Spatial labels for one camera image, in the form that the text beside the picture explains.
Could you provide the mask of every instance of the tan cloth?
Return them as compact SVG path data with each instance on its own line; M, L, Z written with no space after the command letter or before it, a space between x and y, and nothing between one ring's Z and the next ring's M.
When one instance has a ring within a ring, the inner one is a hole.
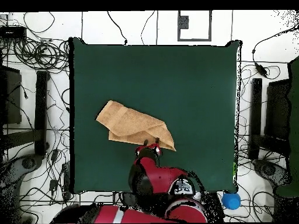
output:
M160 139L160 147L175 150L166 124L144 113L139 113L110 100L96 118L109 129L109 140L142 145L147 139L153 144Z

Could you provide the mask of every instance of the cable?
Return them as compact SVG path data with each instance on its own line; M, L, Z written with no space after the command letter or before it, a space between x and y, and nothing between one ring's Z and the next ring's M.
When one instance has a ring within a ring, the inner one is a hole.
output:
M255 206L255 197L256 197L258 194L261 194L261 193L265 193L265 194L270 195L271 197L274 198L274 196L273 196L271 193L267 192L267 191L260 191L260 192L257 192L256 194L253 195L253 197L252 197L253 211L254 211L254 213L255 213L255 216L256 216L257 219L259 220L259 222L262 222L262 220L258 217L258 215L257 215L257 213L256 213L256 208L255 208L255 207L258 207L258 208L261 209L261 210L263 210L263 209L262 209L260 206L258 206L257 204L256 204L256 206Z
M23 213L28 213L28 214L31 214L31 215L34 215L34 216L36 216L36 222L35 222L35 224L37 224L38 223L38 221L39 221L39 216L37 215L37 214L35 214L35 213L32 213L32 212L29 212L29 211L24 211L22 208L21 208L21 206L19 207L19 209L23 212Z
M149 16L149 18L147 19L147 21L145 22L145 24L144 24L144 26L143 26L143 29L142 29L142 32L141 32L141 34L140 34L141 41L142 41L143 45L144 45L144 42L143 42L143 39L142 39L143 30L145 29L145 26L147 25L148 20L153 16L154 13L155 13L155 10L154 10L153 13Z
M46 28L46 29L43 30L43 31L33 31L32 29L30 29L30 28L28 27L28 25L27 25L27 23L26 23L26 19L25 19L25 17L26 17L26 15L27 15L28 13L31 13L31 12L26 12L26 13L24 14L23 20L24 20L24 23L25 23L27 29L28 29L29 31L31 31L32 33L44 33L45 31L49 30L49 28L51 28L51 27L53 26L54 22L55 22L55 17L54 17L54 15L52 15L52 13L49 11L50 15L53 17L53 21L52 21L51 25L49 25L49 27Z
M96 202L96 199L97 199L98 197L111 197L111 196L113 196L113 194L112 194L112 195L102 195L102 194L100 194L100 195L98 195L98 196L95 197L95 199L93 200L93 203Z
M120 34L121 34L121 36L123 36L123 38L124 38L124 45L126 45L126 44L128 43L128 40L124 37L123 32L122 32L120 26L117 25L116 22L112 19L112 17L111 17L110 14L109 14L109 11L107 11L107 14L108 14L110 20L115 24L115 26L117 26L117 27L119 28L119 30L120 30Z
M63 91L63 93L61 94L61 100L62 100L62 102L63 102L64 104L66 104L66 105L69 106L69 104L66 103L66 102L64 101L64 99L63 99L63 94L64 94L66 91L68 91L68 90L69 90L69 88L68 88L68 89L65 89L65 90Z
M255 45L255 47L254 47L253 50L252 50L252 60L253 60L254 63L255 63L255 68L256 68L256 70L257 70L262 76L264 76L265 78L268 78L267 76L268 76L269 74L267 73L267 71L265 70L265 68L264 68L263 66L261 66L261 65L259 65L257 62L255 62L255 56L254 56L254 54L255 54L255 51L256 51L256 50L255 50L256 47L257 47L261 42L264 42L264 41L269 40L270 38L273 38L273 37L276 37L276 36L280 36L280 35L282 35L282 34L284 34L284 33L290 32L290 31L298 30L298 28L299 28L299 25L298 25L298 23L297 23L295 26L291 27L290 29L287 29L287 30L285 30L285 31L280 31L279 33L276 33L276 34L272 35L272 36L269 37L269 38L265 38L264 40L261 40L260 42L258 42L258 43Z

